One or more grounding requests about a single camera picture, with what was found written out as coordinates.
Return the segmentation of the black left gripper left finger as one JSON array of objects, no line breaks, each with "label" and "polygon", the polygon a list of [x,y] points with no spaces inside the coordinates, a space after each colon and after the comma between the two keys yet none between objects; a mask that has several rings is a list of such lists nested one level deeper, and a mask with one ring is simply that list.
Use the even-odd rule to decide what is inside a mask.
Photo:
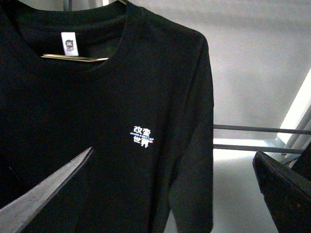
[{"label": "black left gripper left finger", "polygon": [[92,147],[86,149],[30,191],[4,206],[0,210],[0,231],[21,233],[31,222],[37,228],[47,225],[45,214],[60,215],[64,219],[65,215],[61,211],[67,209],[65,202],[69,198],[61,195],[68,191],[72,198],[74,190],[86,190],[86,182],[81,179],[92,154]]}]

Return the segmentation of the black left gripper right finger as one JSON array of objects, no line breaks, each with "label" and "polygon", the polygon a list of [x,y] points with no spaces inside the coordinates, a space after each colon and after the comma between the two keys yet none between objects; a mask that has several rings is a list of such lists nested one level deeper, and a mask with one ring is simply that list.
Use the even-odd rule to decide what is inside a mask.
[{"label": "black left gripper right finger", "polygon": [[311,231],[311,182],[262,151],[253,168],[264,201],[279,233]]}]

